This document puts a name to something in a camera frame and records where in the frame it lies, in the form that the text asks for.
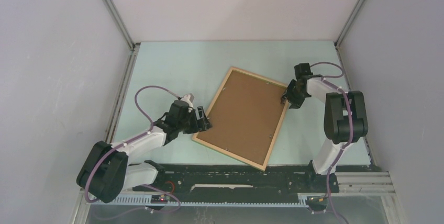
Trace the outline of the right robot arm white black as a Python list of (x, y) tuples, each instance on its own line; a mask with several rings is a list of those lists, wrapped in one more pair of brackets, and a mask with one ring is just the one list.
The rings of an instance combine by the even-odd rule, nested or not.
[(368, 119), (364, 94), (361, 91), (345, 91), (329, 81), (328, 76), (314, 74), (309, 63), (294, 67), (295, 78), (290, 81), (281, 96), (282, 103), (291, 109), (301, 108), (307, 98), (324, 103), (324, 141), (320, 152), (312, 160), (313, 172), (304, 178), (305, 186), (317, 192), (326, 184), (324, 175), (335, 172), (342, 155), (350, 146), (368, 133)]

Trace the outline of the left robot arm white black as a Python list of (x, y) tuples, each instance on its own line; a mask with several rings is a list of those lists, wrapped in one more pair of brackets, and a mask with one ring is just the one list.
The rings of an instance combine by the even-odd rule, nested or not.
[(95, 143), (76, 183), (84, 189), (90, 203), (98, 200), (110, 203), (122, 191), (143, 184), (159, 191), (165, 186), (165, 176), (160, 173), (163, 167), (151, 160), (137, 162), (137, 159), (167, 145), (181, 133), (191, 135), (211, 127), (203, 107), (193, 107), (183, 99), (175, 100), (169, 111), (154, 121), (148, 130), (114, 144)]

